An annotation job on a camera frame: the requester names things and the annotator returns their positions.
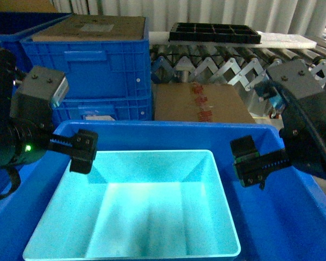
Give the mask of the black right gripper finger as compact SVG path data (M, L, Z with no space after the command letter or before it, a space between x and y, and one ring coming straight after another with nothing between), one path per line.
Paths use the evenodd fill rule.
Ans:
M260 188L261 190L264 190L264 188L265 188L265 184L266 184L265 180L261 181L261 182L260 182L260 185L259 185L259 188Z
M261 155L250 135L232 140L230 148L236 177L244 188L260 185L272 172L291 166L284 148Z

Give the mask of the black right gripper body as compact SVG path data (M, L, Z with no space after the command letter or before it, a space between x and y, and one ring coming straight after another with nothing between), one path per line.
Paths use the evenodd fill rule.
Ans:
M312 95L288 104L279 131L291 164L326 179L326 95Z

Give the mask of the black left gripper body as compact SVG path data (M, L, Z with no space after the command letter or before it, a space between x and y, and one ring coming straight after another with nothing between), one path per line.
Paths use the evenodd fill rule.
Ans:
M9 121L6 163L33 163L46 153L54 129L26 119Z

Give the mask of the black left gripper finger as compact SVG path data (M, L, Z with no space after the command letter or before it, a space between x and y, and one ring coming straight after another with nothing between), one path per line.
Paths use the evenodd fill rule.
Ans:
M89 174L96 157L97 143L96 132L79 129L72 137L52 134L48 149L70 157L70 172Z

